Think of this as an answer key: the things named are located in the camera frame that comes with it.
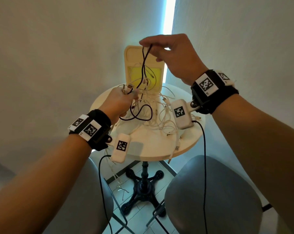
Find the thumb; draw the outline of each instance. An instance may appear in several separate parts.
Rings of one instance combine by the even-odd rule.
[[[165,50],[163,47],[153,45],[150,50],[150,53],[155,57],[165,61],[171,52],[169,50]]]
[[[133,90],[131,93],[127,95],[130,100],[134,100],[138,98],[139,89]]]

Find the black table base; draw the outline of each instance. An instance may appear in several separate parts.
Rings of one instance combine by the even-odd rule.
[[[159,170],[153,177],[148,178],[148,162],[143,162],[143,172],[142,177],[138,177],[135,175],[132,169],[126,170],[126,176],[134,181],[134,192],[129,202],[123,204],[121,206],[121,210],[124,215],[128,215],[137,201],[149,201],[153,204],[154,208],[157,208],[159,202],[156,199],[154,194],[155,183],[164,177],[163,171]],[[159,214],[160,217],[164,217],[166,215],[165,209]]]

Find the forearm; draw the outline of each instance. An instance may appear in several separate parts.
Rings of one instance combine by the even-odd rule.
[[[238,94],[212,116],[247,174],[294,231],[294,129]]]
[[[91,153],[79,135],[68,136],[0,191],[0,233],[43,231],[66,200]]]

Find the light strip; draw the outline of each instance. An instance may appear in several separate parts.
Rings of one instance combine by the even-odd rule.
[[[166,0],[165,20],[163,23],[163,31],[162,31],[162,33],[165,35],[172,34],[174,11],[175,11],[175,1],[176,0]],[[165,83],[167,71],[168,71],[168,67],[165,64],[165,68],[163,71],[163,81],[162,81],[163,83]]]

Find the hand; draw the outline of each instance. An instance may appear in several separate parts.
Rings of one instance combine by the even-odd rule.
[[[185,84],[192,85],[208,70],[185,34],[151,36],[140,44],[143,47],[152,44],[150,53],[157,57],[157,62],[164,61],[171,73]]]
[[[118,122],[119,117],[124,117],[133,100],[138,99],[138,90],[133,90],[130,94],[123,94],[122,88],[113,88],[106,100],[99,107],[110,119],[111,124]]]

